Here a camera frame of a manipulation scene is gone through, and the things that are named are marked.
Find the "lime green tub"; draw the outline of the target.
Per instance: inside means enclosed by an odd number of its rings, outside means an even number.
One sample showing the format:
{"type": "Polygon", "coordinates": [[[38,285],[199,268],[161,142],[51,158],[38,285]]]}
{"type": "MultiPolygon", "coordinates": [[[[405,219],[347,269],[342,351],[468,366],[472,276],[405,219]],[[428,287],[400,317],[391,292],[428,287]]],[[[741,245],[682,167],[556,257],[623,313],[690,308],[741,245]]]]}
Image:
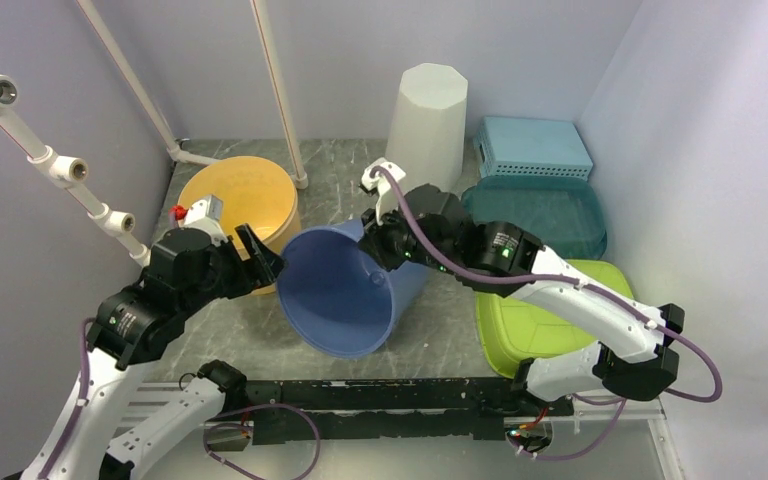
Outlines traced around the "lime green tub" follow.
{"type": "Polygon", "coordinates": [[[535,305],[490,293],[477,293],[476,324],[485,359],[500,376],[511,378],[528,358],[550,358],[584,348],[595,338],[535,305]]]}

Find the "translucent white bucket liner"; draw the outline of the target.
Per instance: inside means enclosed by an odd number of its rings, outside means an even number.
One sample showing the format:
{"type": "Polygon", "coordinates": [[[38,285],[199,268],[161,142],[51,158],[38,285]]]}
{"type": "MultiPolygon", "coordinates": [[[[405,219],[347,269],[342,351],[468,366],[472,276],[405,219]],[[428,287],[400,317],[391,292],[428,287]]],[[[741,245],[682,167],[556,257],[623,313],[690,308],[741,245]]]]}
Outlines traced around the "translucent white bucket liner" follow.
{"type": "Polygon", "coordinates": [[[403,72],[385,158],[404,192],[431,184],[451,191],[462,174],[468,81],[455,68],[422,63],[403,72]]]}

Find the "beige bucket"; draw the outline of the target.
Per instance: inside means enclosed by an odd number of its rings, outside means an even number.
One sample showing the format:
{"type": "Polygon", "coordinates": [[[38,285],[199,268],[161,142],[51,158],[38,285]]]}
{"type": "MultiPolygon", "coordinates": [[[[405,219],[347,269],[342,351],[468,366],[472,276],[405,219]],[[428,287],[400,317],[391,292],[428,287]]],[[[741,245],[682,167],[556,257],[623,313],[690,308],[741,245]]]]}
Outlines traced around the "beige bucket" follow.
{"type": "MultiPolygon", "coordinates": [[[[215,195],[223,202],[220,225],[226,240],[215,244],[210,265],[236,266],[247,258],[235,228],[249,224],[273,252],[282,253],[301,231],[298,192],[286,171],[271,160],[236,156],[219,161],[189,180],[175,205],[189,208],[200,198],[215,195]]],[[[289,261],[283,273],[289,267],[289,261]]]]}

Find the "light blue perforated basket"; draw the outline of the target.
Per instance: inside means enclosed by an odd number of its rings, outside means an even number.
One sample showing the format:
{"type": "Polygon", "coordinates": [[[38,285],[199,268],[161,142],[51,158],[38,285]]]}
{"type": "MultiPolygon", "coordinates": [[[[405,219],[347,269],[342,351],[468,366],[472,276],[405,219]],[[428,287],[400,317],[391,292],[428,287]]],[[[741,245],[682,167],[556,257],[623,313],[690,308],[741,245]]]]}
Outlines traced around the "light blue perforated basket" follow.
{"type": "Polygon", "coordinates": [[[587,180],[593,161],[568,121],[486,116],[473,137],[479,172],[587,180]]]}

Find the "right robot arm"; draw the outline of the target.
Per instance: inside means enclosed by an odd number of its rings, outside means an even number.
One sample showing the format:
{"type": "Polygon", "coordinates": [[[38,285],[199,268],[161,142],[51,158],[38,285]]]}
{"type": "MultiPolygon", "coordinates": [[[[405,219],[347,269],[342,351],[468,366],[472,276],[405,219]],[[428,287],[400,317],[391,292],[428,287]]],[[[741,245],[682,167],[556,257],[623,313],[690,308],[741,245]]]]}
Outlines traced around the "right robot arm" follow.
{"type": "Polygon", "coordinates": [[[681,308],[635,307],[518,226],[474,222],[455,195],[435,186],[411,190],[406,201],[410,214],[369,208],[361,217],[358,246],[377,265],[423,265],[475,292],[542,308],[593,337],[572,352],[519,361],[510,392],[520,413],[534,415],[549,402],[599,387],[648,401],[676,380],[679,356],[661,330],[680,331],[681,308]]]}

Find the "blue bucket rim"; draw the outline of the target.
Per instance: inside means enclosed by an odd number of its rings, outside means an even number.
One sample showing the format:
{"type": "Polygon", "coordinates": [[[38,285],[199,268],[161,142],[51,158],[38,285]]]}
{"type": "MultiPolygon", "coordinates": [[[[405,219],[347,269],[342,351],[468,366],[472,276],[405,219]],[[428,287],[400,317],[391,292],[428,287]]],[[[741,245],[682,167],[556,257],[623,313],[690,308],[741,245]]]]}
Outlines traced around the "blue bucket rim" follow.
{"type": "Polygon", "coordinates": [[[413,263],[382,269],[359,249],[362,236],[353,219],[305,229],[282,251],[287,265],[276,289],[287,320],[306,343],[338,358],[378,350],[430,276],[413,263]]]}

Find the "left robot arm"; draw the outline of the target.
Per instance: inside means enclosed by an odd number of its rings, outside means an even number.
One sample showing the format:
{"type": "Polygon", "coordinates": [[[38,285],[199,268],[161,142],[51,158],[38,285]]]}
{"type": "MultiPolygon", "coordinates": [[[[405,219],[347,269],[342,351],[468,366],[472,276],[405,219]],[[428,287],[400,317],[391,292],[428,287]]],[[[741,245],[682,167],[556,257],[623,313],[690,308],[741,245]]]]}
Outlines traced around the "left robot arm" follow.
{"type": "Polygon", "coordinates": [[[55,426],[16,479],[140,479],[186,435],[247,406],[247,378],[213,360],[179,396],[128,432],[117,427],[146,375],[185,323],[217,299],[235,299],[277,280],[285,263],[247,224],[248,254],[213,220],[167,231],[138,280],[105,299],[80,326],[80,370],[55,426]]]}

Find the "teal transparent tub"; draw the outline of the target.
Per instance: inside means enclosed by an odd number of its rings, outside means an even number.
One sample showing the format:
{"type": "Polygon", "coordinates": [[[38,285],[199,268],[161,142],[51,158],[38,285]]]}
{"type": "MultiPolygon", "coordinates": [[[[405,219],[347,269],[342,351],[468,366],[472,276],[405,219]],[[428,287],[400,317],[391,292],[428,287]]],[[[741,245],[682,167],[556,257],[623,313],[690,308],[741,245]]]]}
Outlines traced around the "teal transparent tub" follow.
{"type": "Polygon", "coordinates": [[[535,235],[565,259],[599,260],[608,233],[598,197],[584,180],[488,176],[461,196],[474,221],[505,221],[535,235]]]}

